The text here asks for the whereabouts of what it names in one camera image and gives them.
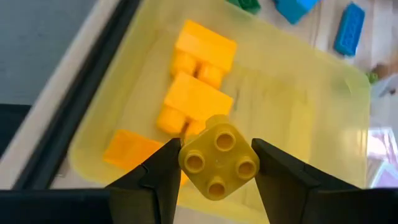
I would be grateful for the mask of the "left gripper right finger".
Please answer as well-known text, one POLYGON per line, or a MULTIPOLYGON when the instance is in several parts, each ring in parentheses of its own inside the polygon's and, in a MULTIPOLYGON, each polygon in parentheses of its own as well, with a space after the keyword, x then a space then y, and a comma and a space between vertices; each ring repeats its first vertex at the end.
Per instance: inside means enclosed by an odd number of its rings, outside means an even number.
POLYGON ((262 139, 252 139, 251 147, 260 160, 255 180, 270 224, 302 224, 310 192, 358 189, 262 139))

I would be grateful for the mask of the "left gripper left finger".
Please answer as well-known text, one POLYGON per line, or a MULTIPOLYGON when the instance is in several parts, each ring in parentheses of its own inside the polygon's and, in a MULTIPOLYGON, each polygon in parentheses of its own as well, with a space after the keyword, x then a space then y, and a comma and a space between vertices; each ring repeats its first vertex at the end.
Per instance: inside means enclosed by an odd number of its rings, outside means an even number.
POLYGON ((172 224, 181 181, 179 138, 173 138, 109 184, 113 224, 172 224))

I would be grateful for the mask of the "yellow two-stud toy block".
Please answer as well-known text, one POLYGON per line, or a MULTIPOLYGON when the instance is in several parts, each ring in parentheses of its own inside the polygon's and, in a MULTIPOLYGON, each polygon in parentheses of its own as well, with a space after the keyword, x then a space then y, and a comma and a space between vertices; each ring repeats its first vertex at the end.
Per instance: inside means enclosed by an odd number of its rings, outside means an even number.
POLYGON ((215 114, 228 115, 233 98, 198 79, 181 73, 177 75, 157 118, 157 127, 168 134, 199 134, 205 122, 215 114))
POLYGON ((231 71, 236 50, 235 41, 186 20, 174 44, 171 76, 182 72, 219 89, 231 71))
POLYGON ((103 160, 127 173, 141 165, 164 144, 130 130, 118 129, 103 154, 103 160))

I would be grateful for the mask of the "small yellow four-stud brick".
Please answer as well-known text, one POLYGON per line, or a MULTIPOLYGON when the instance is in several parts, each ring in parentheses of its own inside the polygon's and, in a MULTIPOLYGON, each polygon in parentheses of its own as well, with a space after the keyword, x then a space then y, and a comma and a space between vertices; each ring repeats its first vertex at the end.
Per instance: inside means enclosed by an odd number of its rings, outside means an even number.
POLYGON ((210 117, 178 154, 181 170, 209 200, 222 200, 256 176, 260 161, 226 115, 210 117))

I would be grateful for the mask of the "small clear plastic container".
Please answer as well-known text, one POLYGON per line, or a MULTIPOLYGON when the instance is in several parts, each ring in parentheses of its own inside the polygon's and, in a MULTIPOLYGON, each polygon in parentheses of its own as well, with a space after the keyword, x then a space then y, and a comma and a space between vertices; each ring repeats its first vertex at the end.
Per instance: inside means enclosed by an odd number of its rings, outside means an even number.
MULTIPOLYGON (((372 85, 369 128, 379 127, 392 128, 398 143, 398 73, 372 85)), ((366 181, 370 187, 378 168, 387 161, 368 156, 367 159, 366 181)))

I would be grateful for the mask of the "tan cardboard box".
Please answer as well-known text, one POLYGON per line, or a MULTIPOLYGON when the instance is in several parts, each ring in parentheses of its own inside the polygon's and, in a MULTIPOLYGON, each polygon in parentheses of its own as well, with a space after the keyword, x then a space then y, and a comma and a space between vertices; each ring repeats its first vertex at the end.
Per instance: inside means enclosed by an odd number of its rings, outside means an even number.
POLYGON ((391 63, 378 63, 372 72, 375 73, 378 79, 384 79, 391 75, 398 73, 398 60, 391 63))

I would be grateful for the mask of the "flat blue toy brick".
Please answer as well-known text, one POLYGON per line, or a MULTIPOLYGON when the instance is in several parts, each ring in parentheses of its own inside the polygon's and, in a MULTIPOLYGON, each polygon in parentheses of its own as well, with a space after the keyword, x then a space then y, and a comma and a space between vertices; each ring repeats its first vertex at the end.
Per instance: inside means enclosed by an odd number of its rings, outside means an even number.
POLYGON ((354 2, 350 2, 344 9, 333 48, 341 55, 353 57, 359 44, 365 11, 354 2))

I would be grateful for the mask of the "large blue toy block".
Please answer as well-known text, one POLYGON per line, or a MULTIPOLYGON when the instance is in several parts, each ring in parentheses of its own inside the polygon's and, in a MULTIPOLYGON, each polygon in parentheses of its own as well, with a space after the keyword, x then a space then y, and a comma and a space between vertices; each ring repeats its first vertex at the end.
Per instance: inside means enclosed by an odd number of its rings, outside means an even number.
POLYGON ((294 25, 307 15, 320 0, 274 0, 277 11, 294 25))

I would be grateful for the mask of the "dark green toy brick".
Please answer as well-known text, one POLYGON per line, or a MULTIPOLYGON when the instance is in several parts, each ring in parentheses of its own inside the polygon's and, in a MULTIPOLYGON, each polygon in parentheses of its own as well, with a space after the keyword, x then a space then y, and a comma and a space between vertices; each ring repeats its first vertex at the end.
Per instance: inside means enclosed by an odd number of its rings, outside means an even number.
POLYGON ((240 7, 246 12, 257 14, 261 10, 261 5, 258 0, 226 0, 235 6, 240 7))

